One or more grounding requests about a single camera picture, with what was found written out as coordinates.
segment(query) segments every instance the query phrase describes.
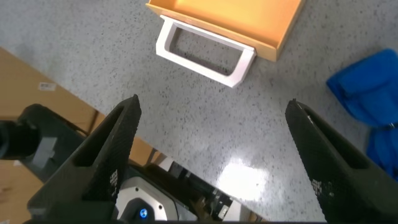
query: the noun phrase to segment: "white drawer handle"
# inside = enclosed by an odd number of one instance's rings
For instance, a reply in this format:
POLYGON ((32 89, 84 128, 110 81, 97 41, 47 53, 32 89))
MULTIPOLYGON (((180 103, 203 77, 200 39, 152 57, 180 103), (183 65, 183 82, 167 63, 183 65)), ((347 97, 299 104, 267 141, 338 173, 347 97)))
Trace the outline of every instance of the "white drawer handle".
POLYGON ((229 38, 223 37, 218 34, 214 34, 207 30, 197 28, 195 26, 191 26, 190 24, 186 24, 184 22, 169 18, 167 16, 160 16, 164 19, 164 24, 162 27, 162 31, 160 32, 159 38, 156 42, 156 54, 166 58, 174 63, 177 63, 185 68, 193 70, 199 74, 202 74, 212 80, 218 81, 224 85, 227 85, 231 88, 234 88, 238 84, 240 84, 244 77, 246 76, 249 67, 256 56, 256 51, 253 47, 241 44, 235 40, 231 40, 229 38), (170 45, 175 34, 177 28, 181 28, 183 30, 187 30, 193 32, 194 34, 198 34, 200 36, 206 37, 208 39, 217 41, 219 43, 225 44, 227 46, 233 47, 238 50, 242 50, 242 55, 236 64, 236 67, 231 75, 223 75, 218 73, 212 69, 206 68, 198 63, 192 62, 188 59, 185 59, 181 56, 173 54, 170 52, 170 45))

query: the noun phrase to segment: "gray granite surface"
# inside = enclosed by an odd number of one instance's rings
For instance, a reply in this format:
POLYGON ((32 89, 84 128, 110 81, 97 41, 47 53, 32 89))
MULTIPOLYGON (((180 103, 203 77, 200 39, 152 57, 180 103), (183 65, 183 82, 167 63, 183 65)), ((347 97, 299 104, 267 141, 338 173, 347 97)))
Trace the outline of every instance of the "gray granite surface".
MULTIPOLYGON (((325 81, 398 50, 398 1, 307 1, 279 61, 257 58, 235 89, 156 56, 162 20, 144 3, 0 0, 0 46, 103 113, 138 94, 138 136, 267 220, 323 220, 285 108, 298 99, 364 149, 366 127, 325 81)), ((185 32, 175 51, 224 72, 239 57, 185 32)))

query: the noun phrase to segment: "blue cloth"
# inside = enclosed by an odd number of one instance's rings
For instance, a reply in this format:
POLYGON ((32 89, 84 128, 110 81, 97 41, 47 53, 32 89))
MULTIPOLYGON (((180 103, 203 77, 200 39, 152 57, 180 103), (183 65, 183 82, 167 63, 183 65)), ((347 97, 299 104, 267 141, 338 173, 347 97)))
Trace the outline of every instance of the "blue cloth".
POLYGON ((326 84, 344 108, 373 129, 367 155, 398 180, 398 56, 386 49, 334 74, 326 84))

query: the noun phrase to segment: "orange drawer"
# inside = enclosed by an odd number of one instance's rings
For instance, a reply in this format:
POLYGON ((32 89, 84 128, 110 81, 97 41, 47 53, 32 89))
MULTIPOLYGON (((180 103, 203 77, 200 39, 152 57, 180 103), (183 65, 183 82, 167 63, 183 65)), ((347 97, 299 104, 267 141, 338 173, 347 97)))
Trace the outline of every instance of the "orange drawer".
POLYGON ((276 61, 305 0, 150 0, 147 6, 187 24, 254 47, 276 61))

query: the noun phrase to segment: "white label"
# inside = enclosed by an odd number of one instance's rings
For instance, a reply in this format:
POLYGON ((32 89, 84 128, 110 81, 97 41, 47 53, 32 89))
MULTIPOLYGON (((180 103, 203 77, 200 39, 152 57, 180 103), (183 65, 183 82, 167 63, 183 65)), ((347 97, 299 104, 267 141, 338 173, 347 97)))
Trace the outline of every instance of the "white label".
POLYGON ((55 87, 57 87, 55 83, 39 83, 40 91, 55 91, 55 87))
POLYGON ((14 166, 21 166, 21 165, 22 165, 22 163, 20 161, 14 161, 14 166))

